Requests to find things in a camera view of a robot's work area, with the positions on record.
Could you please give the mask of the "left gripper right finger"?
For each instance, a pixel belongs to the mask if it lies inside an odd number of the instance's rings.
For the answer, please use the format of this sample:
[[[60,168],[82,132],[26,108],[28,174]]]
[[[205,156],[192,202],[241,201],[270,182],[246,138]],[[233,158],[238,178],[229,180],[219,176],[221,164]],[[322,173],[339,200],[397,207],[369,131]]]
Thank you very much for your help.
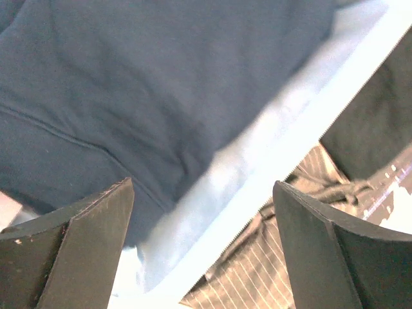
[[[296,308],[411,308],[411,235],[285,182],[273,198]]]

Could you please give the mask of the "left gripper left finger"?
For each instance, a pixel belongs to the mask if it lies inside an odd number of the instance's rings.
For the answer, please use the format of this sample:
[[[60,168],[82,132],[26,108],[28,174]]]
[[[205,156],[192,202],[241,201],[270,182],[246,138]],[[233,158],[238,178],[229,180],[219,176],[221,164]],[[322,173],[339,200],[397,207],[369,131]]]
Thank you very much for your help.
[[[107,308],[134,202],[131,179],[1,231],[1,308]]]

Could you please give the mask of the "grey pinstriped shirt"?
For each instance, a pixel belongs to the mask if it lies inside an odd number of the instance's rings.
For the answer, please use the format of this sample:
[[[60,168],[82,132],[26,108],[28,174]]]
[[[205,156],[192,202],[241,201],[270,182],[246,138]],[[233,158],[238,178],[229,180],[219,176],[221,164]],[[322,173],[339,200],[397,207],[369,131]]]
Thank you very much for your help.
[[[357,214],[354,197],[337,193],[350,184],[323,145],[317,144],[287,180],[332,207]],[[181,301],[189,308],[293,308],[272,199]]]

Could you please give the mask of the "black garment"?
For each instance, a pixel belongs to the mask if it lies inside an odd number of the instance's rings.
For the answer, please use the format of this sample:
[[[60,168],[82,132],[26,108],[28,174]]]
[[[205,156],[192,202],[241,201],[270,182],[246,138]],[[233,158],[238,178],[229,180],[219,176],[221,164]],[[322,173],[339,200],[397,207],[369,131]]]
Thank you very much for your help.
[[[321,138],[349,179],[367,179],[411,143],[408,32]]]

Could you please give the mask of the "navy blue sweater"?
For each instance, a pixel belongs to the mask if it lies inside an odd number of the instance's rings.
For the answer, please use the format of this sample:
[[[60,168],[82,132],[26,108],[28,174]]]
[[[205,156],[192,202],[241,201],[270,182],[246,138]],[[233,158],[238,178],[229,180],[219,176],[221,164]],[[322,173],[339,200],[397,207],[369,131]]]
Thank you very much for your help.
[[[2,1],[1,190],[130,177],[172,209],[328,36],[335,1]]]

